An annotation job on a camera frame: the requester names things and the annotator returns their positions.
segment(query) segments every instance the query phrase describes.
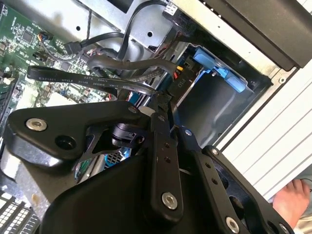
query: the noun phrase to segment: white side panel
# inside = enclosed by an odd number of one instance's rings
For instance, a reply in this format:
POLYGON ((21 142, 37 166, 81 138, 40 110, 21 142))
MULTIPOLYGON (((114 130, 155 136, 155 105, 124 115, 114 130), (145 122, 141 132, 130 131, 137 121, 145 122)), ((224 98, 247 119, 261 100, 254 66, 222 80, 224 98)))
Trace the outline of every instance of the white side panel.
POLYGON ((266 199, 312 164, 312 61, 285 84, 224 154, 266 199))

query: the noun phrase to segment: black plastic cover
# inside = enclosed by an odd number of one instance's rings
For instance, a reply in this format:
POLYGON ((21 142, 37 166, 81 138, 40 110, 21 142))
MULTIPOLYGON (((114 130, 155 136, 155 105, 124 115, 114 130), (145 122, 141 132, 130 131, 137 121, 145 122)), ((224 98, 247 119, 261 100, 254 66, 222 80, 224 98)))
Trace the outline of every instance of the black plastic cover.
POLYGON ((312 59, 312 16, 296 0, 205 0, 286 71, 312 59))

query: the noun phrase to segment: black plastic bracket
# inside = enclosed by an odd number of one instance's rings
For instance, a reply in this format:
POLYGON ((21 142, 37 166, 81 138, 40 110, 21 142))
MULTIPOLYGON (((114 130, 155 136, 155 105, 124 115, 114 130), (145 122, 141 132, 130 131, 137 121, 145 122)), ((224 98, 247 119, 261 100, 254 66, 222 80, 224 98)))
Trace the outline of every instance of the black plastic bracket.
POLYGON ((159 113, 151 116, 149 142, 145 215, 154 223, 177 224, 183 217, 177 142, 170 138, 168 120, 159 113))
POLYGON ((81 156, 88 159, 117 151, 112 128, 119 123, 136 125, 142 117, 126 101, 22 109, 8 117, 4 143, 11 154, 30 163, 70 171, 81 156), (26 122, 32 118, 43 120, 47 128, 29 129, 26 122))

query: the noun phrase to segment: cable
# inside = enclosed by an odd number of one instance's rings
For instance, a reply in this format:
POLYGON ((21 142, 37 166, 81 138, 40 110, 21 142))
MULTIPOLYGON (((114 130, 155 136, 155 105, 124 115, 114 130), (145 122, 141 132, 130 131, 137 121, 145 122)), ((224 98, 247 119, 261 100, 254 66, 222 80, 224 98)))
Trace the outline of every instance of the cable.
POLYGON ((127 62, 127 61, 117 61, 106 55, 94 55, 92 56, 88 62, 88 67, 93 70, 95 68, 100 68, 102 70, 111 68, 111 69, 119 69, 119 70, 136 70, 141 68, 149 68, 149 67, 160 67, 164 71, 168 72, 170 75, 176 71, 177 65, 168 60, 154 58, 136 62, 127 62))
POLYGON ((105 87, 126 89, 146 95, 157 94, 157 91, 155 89, 147 85, 135 83, 132 81, 85 76, 42 66, 29 66, 27 70, 27 77, 39 81, 75 83, 93 89, 105 87))
POLYGON ((73 58, 70 58, 70 59, 58 58, 54 54, 52 54, 52 52, 46 47, 46 45, 44 44, 44 40, 42 40, 42 37, 40 34, 38 34, 38 39, 39 39, 41 46, 44 48, 44 50, 54 60, 61 61, 61 62, 72 62, 72 61, 75 61, 76 59, 78 59, 83 54, 83 50, 82 50, 78 54, 76 54, 73 58))
POLYGON ((155 56, 155 59, 161 58, 163 57, 168 50, 170 50, 170 48, 173 46, 173 44, 178 40, 178 38, 180 37, 180 32, 177 32, 175 35, 175 38, 170 42, 169 45, 165 46, 164 48, 162 48, 160 50, 160 52, 158 53, 158 55, 155 56))
POLYGON ((133 19, 135 18, 135 16, 138 14, 138 12, 140 10, 142 10, 143 8, 145 8, 147 6, 151 6, 151 5, 167 6, 166 3, 164 3, 163 1, 160 1, 160 0, 145 1, 145 2, 141 3, 139 6, 137 6, 137 8, 135 9, 134 13, 132 14, 132 16, 128 22, 127 28, 125 30, 125 34, 124 34, 123 39, 122 39, 122 43, 121 43, 121 47, 120 47, 117 59, 123 60, 125 58, 126 52, 128 50, 129 37, 130 37, 130 31, 131 31, 133 19))
POLYGON ((91 19, 92 19, 92 10, 89 9, 87 39, 89 39, 89 37, 90 37, 91 19))
POLYGON ((99 41, 110 39, 110 38, 123 38, 123 34, 117 33, 117 32, 104 33, 104 34, 98 35, 96 37, 83 40, 80 44, 81 44, 81 47, 83 48, 83 47, 86 47, 88 45, 92 45, 92 44, 97 43, 99 41))
POLYGON ((141 76, 136 76, 136 77, 130 77, 130 78, 123 78, 124 80, 128 80, 128 81, 133 81, 133 82, 140 82, 140 81, 144 81, 144 80, 148 80, 148 79, 153 79, 155 77, 161 76, 163 74, 163 70, 160 68, 157 68, 154 71, 151 71, 149 73, 146 73, 144 75, 141 76))

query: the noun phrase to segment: green circuit board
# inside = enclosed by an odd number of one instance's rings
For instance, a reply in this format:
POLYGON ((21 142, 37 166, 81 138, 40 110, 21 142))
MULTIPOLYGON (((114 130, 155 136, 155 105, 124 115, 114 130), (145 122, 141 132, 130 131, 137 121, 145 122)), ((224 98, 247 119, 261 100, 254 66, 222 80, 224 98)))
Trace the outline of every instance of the green circuit board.
MULTIPOLYGON (((72 62, 53 60, 37 35, 45 31, 25 16, 0 3, 0 134, 7 116, 16 109, 90 103, 107 100, 107 94, 80 85, 48 83, 27 78, 29 65, 47 66, 66 72, 88 74, 87 53, 72 62)), ((63 41, 53 36, 45 41, 50 52, 63 59, 63 41)))

